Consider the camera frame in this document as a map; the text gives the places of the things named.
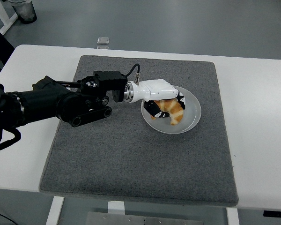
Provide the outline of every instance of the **table leg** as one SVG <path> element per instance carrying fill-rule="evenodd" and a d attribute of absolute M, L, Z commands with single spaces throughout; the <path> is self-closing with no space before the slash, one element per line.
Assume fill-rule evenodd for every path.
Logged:
<path fill-rule="evenodd" d="M 61 208 L 64 203 L 64 199 L 65 199 L 64 197 L 54 196 L 46 225 L 57 225 L 58 224 Z"/>

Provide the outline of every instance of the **plate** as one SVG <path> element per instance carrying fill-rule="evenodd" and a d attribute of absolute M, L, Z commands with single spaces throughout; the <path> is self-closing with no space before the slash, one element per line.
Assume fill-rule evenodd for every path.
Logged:
<path fill-rule="evenodd" d="M 141 114 L 145 121 L 155 130 L 165 134 L 181 134 L 194 128 L 201 118 L 201 106 L 198 99 L 188 90 L 174 86 L 185 97 L 185 110 L 183 118 L 177 125 L 170 124 L 170 117 L 151 119 L 150 114 L 144 108 L 144 100 L 141 102 Z"/>

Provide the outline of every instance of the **black cable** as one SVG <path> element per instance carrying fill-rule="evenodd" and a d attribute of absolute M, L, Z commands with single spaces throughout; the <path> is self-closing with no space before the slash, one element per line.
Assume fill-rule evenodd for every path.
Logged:
<path fill-rule="evenodd" d="M 128 77 L 128 76 L 134 71 L 134 69 L 135 69 L 136 67 L 137 67 L 137 73 L 139 73 L 139 72 L 140 72 L 140 65 L 139 65 L 138 63 L 136 63 L 136 64 L 132 67 L 132 69 L 129 71 L 129 73 L 125 75 L 125 77 Z"/>
<path fill-rule="evenodd" d="M 10 218 L 7 218 L 6 216 L 0 214 L 0 216 L 4 217 L 5 219 L 8 219 L 9 221 L 13 222 L 15 225 L 18 225 L 15 221 L 11 220 Z"/>

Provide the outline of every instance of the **gray floor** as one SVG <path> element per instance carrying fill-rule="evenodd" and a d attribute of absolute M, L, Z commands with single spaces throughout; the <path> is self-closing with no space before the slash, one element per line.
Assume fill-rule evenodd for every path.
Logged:
<path fill-rule="evenodd" d="M 35 0 L 33 4 L 37 21 L 16 21 L 5 34 L 15 47 L 96 48 L 98 37 L 109 37 L 110 49 L 281 59 L 281 0 Z M 9 3 L 4 6 L 12 15 Z M 44 224 L 51 200 L 39 193 L 0 190 L 0 212 L 20 224 Z M 222 208 L 215 213 L 209 207 L 127 202 L 126 209 L 133 215 L 206 216 L 213 224 L 227 223 Z M 106 212 L 107 202 L 66 199 L 60 224 L 85 224 L 90 210 Z M 32 211 L 40 212 L 39 223 L 31 223 L 36 218 Z M 279 219 L 263 218 L 262 211 L 239 210 L 239 216 L 241 225 L 281 224 Z"/>

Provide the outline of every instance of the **metal plate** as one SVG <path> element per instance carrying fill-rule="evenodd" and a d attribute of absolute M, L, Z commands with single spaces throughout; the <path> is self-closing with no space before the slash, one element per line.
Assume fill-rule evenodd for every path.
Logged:
<path fill-rule="evenodd" d="M 108 45 L 109 44 L 109 37 L 99 37 L 97 41 L 98 45 Z"/>
<path fill-rule="evenodd" d="M 86 225 L 203 225 L 201 221 L 88 212 Z"/>

